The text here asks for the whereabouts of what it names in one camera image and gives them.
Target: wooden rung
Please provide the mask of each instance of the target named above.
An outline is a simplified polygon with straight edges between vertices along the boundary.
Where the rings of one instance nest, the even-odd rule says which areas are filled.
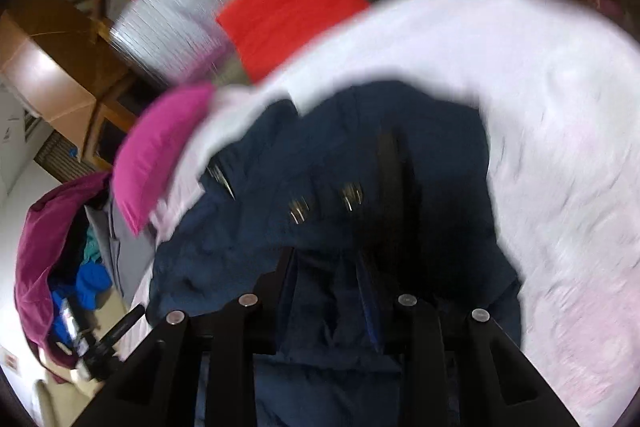
[[[97,27],[98,36],[100,36],[107,42],[111,42],[110,31],[111,31],[111,25],[113,25],[113,22],[105,17],[101,21],[94,22],[94,24]]]

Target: metal screw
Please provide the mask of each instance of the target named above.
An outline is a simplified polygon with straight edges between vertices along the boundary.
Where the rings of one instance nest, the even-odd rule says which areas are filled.
[[[349,212],[353,210],[354,206],[362,204],[362,190],[360,186],[347,183],[342,189],[342,201],[344,201]]]
[[[234,194],[231,185],[229,185],[229,182],[225,178],[224,173],[220,169],[220,166],[214,165],[213,168],[207,167],[207,172],[213,179],[215,179],[215,181],[225,187],[226,191],[229,193],[229,195],[231,195],[233,199],[236,199],[236,195]]]
[[[402,306],[415,306],[418,303],[418,299],[410,293],[403,293],[398,297],[398,302],[402,304]]]
[[[489,312],[487,310],[476,308],[471,312],[471,318],[478,322],[487,322],[491,318],[491,315],[489,315]]]
[[[289,210],[293,221],[296,225],[299,225],[305,222],[306,214],[309,212],[309,205],[306,204],[304,198],[301,198],[300,200],[291,201]]]
[[[175,326],[176,324],[180,324],[183,320],[184,320],[184,312],[181,312],[180,310],[174,310],[166,314],[166,321],[172,326]]]
[[[254,306],[258,303],[258,296],[253,293],[245,293],[238,299],[238,303],[245,308]]]

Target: teal cloth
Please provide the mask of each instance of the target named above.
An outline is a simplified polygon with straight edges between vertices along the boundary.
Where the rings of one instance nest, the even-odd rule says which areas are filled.
[[[100,248],[95,239],[94,229],[88,226],[86,229],[86,244],[84,245],[84,259],[82,260],[82,264],[88,263],[89,261],[98,263],[100,259]]]

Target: pink pillow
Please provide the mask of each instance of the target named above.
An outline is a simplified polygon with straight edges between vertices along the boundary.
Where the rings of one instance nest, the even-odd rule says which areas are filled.
[[[195,127],[207,116],[210,82],[177,87],[140,116],[118,150],[113,196],[131,232],[138,235],[164,194]]]

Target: white blanket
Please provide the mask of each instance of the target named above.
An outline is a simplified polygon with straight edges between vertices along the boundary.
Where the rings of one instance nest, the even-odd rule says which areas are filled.
[[[479,107],[498,238],[524,279],[524,351],[583,427],[613,425],[640,384],[635,41],[565,0],[385,0],[210,118],[198,174],[272,100],[305,113],[377,78]],[[194,176],[191,201],[200,191]]]

